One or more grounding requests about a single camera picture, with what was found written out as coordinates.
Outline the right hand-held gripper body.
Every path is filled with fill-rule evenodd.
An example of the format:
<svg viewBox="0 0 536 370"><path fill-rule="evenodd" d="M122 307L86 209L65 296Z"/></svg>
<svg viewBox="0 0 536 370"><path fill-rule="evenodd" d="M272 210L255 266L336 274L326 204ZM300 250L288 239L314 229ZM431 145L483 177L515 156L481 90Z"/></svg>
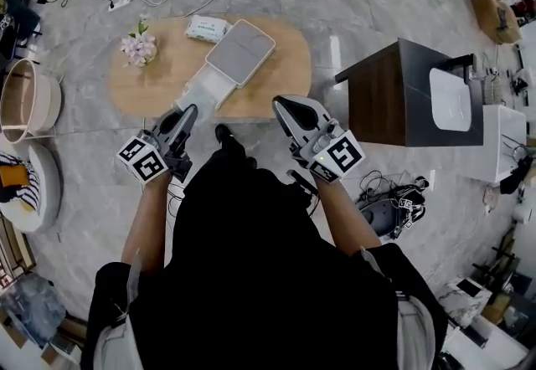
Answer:
<svg viewBox="0 0 536 370"><path fill-rule="evenodd" d="M303 146L292 151L294 158L323 181L332 183L346 177L365 159L361 146L351 131L345 131L331 119Z"/></svg>

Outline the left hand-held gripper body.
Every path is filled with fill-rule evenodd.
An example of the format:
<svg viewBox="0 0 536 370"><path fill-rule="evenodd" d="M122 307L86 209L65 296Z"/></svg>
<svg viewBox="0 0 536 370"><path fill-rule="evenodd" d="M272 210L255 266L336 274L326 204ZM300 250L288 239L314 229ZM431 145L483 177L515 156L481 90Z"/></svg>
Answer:
<svg viewBox="0 0 536 370"><path fill-rule="evenodd" d="M168 151L164 156L162 151L150 131L140 130L121 147L116 159L140 184L148 184L165 172L184 182L193 165L188 154Z"/></svg>

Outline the clear plastic container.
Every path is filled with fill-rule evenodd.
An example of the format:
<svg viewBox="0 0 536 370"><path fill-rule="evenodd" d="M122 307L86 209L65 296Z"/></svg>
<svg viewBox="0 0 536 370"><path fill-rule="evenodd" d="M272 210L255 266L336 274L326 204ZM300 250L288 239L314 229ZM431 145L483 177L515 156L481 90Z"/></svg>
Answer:
<svg viewBox="0 0 536 370"><path fill-rule="evenodd" d="M215 100L212 94L202 85L187 83L183 93L175 100L175 105L181 110L187 110L191 105L197 107L195 125L207 122L214 111Z"/></svg>

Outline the white box device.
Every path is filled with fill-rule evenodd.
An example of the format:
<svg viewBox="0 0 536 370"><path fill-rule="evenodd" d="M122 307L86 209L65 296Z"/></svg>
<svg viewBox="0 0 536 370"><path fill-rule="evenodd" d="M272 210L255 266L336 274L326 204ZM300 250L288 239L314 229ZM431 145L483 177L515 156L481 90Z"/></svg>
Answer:
<svg viewBox="0 0 536 370"><path fill-rule="evenodd" d="M240 19L205 56L204 65L187 82L175 105L218 110L243 88L270 57L276 41L252 23Z"/></svg>

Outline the person's right forearm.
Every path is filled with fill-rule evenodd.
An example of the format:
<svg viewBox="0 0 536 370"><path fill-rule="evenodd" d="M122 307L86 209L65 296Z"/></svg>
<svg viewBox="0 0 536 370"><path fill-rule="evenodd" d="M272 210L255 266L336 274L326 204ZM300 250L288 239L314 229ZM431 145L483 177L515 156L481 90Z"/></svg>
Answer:
<svg viewBox="0 0 536 370"><path fill-rule="evenodd" d="M332 183L318 177L314 177L314 180L333 242L338 249L352 256L361 249L382 245L338 180Z"/></svg>

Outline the person's left forearm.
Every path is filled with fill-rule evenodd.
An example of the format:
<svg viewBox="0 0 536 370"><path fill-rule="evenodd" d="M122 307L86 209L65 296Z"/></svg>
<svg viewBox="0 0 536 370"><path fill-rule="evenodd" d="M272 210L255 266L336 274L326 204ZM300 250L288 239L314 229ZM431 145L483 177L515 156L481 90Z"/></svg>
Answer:
<svg viewBox="0 0 536 370"><path fill-rule="evenodd" d="M164 268L167 217L168 172L151 180L142 190L140 202L121 254L121 261L131 265L136 257L142 271L156 274Z"/></svg>

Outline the person's black shoe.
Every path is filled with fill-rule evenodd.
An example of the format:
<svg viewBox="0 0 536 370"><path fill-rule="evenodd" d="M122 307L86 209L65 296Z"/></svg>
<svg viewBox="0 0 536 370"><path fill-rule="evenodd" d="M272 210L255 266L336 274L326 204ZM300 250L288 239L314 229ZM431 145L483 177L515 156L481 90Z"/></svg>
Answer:
<svg viewBox="0 0 536 370"><path fill-rule="evenodd" d="M215 137L221 147L229 144L234 140L234 135L225 124L218 124L214 129Z"/></svg>

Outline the oval wooden coffee table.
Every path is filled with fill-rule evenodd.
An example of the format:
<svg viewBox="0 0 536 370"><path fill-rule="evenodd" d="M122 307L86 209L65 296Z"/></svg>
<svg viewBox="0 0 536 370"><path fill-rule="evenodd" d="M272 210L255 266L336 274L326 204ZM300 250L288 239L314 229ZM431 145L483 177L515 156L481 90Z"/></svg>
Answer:
<svg viewBox="0 0 536 370"><path fill-rule="evenodd" d="M229 23L239 19L252 23L276 42L274 52L244 88L235 90L215 112L224 119L270 119L272 99L277 95L307 96L312 84L312 59L302 32L274 18L224 15ZM108 90L121 112L137 117L159 117L184 90L187 81L203 66L213 47L208 42L184 35L186 18L162 18L148 23L156 38L157 56L147 66L129 65L126 56L115 51Z"/></svg>

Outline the dark wooden cabinet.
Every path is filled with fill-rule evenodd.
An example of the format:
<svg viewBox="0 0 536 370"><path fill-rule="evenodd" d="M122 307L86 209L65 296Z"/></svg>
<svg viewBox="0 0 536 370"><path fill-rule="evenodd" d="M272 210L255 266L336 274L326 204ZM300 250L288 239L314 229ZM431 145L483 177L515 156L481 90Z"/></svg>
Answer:
<svg viewBox="0 0 536 370"><path fill-rule="evenodd" d="M450 56L398 39L336 75L348 83L348 124L359 141L406 147L481 146L483 143L482 86L470 89L472 123L469 131L440 130L432 117L429 73L446 71Z"/></svg>

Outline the black domed floor device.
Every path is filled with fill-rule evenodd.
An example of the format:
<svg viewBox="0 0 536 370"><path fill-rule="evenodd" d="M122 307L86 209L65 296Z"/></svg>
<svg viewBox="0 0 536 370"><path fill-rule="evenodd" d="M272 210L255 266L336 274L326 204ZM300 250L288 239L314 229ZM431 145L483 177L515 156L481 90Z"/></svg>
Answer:
<svg viewBox="0 0 536 370"><path fill-rule="evenodd" d="M379 172L362 188L355 204L380 238L396 240L405 229L424 218L424 191L429 185L422 176L397 185Z"/></svg>

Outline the pink flowers in pot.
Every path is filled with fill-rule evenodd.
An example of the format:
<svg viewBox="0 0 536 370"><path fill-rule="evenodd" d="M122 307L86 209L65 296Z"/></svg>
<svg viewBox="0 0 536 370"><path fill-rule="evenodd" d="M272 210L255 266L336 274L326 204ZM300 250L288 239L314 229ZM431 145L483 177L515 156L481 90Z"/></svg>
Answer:
<svg viewBox="0 0 536 370"><path fill-rule="evenodd" d="M157 55L157 39L148 32L146 21L140 19L134 32L121 39L120 51L129 65L142 68L151 63Z"/></svg>

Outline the white round pouf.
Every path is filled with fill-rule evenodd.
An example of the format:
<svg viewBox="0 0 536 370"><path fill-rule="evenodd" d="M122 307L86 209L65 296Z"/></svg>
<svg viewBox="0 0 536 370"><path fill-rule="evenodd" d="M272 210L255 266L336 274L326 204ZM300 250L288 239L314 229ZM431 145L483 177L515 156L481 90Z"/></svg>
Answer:
<svg viewBox="0 0 536 370"><path fill-rule="evenodd" d="M38 143L6 145L10 155L29 162L39 179L39 209L28 211L20 202L0 203L0 210L13 226L26 234L50 228L57 218L61 200L59 169L51 153Z"/></svg>

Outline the white wet wipes pack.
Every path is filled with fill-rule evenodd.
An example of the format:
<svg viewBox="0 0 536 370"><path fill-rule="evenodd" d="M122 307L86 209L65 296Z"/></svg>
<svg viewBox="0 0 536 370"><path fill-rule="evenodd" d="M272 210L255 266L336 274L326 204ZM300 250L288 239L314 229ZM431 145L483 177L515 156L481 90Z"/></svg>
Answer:
<svg viewBox="0 0 536 370"><path fill-rule="evenodd" d="M189 18L185 35L189 39L197 39L217 44L230 30L232 25L224 19L193 15Z"/></svg>

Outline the black white striped cushion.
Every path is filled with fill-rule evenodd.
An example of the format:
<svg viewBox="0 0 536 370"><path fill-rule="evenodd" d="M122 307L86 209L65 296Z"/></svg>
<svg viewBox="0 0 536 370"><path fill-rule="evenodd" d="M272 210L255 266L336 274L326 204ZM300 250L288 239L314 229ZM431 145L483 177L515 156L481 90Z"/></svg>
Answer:
<svg viewBox="0 0 536 370"><path fill-rule="evenodd" d="M4 187L0 183L0 203L18 201L25 210L38 212L40 207L40 183L33 166L19 157L0 152L0 166L2 165L24 165L28 171L30 184L25 187Z"/></svg>

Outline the white sink basin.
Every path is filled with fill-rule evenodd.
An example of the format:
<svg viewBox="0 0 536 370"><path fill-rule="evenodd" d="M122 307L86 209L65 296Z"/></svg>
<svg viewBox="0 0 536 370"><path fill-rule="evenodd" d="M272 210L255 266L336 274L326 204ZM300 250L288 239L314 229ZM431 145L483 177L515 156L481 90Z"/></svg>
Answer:
<svg viewBox="0 0 536 370"><path fill-rule="evenodd" d="M443 131L469 131L472 123L471 97L464 79L433 68L429 80L435 125Z"/></svg>

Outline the orange cushion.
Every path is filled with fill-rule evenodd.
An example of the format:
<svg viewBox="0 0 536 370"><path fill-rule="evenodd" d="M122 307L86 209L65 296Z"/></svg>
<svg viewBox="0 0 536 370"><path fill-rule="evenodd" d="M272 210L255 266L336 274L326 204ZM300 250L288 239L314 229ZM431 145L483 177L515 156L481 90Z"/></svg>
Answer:
<svg viewBox="0 0 536 370"><path fill-rule="evenodd" d="M30 181L26 167L24 165L0 166L0 183L4 187L28 186Z"/></svg>

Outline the person's black top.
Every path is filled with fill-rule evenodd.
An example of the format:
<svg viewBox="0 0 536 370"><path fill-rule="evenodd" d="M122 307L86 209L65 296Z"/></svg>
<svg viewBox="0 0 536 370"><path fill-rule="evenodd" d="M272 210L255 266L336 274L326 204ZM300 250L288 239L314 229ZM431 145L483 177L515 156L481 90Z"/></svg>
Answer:
<svg viewBox="0 0 536 370"><path fill-rule="evenodd" d="M164 257L163 175L121 260L95 278L82 370L433 370L446 313L341 183L318 182L332 240L303 191L225 136L185 188Z"/></svg>

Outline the black faucet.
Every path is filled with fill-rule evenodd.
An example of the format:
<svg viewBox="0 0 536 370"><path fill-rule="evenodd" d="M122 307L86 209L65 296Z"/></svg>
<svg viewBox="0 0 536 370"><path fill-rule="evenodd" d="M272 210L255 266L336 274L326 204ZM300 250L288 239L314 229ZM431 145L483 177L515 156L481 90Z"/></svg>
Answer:
<svg viewBox="0 0 536 370"><path fill-rule="evenodd" d="M477 57L475 54L465 54L456 58L448 59L445 68L446 71L455 73L461 72L461 77L465 82L474 79L476 73Z"/></svg>

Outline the white cabinet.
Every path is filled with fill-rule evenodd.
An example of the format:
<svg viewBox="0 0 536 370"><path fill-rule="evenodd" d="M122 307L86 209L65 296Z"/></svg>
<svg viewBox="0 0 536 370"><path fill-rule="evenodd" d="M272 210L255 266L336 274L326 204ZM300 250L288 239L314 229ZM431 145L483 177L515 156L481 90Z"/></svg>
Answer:
<svg viewBox="0 0 536 370"><path fill-rule="evenodd" d="M483 107L483 145L459 148L457 174L488 183L509 177L523 158L527 140L524 113L503 105Z"/></svg>

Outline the black chair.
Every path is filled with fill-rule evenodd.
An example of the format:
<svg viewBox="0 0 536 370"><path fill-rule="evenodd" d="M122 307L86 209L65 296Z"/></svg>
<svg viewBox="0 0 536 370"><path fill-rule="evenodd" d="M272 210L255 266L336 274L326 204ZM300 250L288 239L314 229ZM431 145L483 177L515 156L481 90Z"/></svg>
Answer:
<svg viewBox="0 0 536 370"><path fill-rule="evenodd" d="M0 38L0 54L6 61L16 57L16 49L26 48L35 35L40 35L36 28L40 24L39 15L28 7L25 0L7 0L9 24Z"/></svg>

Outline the marble top small table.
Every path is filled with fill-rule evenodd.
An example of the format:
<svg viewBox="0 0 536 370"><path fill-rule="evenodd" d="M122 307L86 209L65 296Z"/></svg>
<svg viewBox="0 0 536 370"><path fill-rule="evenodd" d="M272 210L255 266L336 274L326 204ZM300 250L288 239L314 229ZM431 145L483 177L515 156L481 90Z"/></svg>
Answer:
<svg viewBox="0 0 536 370"><path fill-rule="evenodd" d="M492 292L476 281L457 276L441 287L437 300L458 326L467 328L482 313L491 296Z"/></svg>

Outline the light wooden side table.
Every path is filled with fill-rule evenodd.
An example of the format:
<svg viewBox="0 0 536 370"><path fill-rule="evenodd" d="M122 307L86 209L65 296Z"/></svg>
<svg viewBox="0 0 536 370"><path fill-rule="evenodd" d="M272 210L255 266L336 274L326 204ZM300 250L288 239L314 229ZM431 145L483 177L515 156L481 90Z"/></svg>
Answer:
<svg viewBox="0 0 536 370"><path fill-rule="evenodd" d="M495 44L515 44L521 39L518 21L504 0L471 0L478 26Z"/></svg>

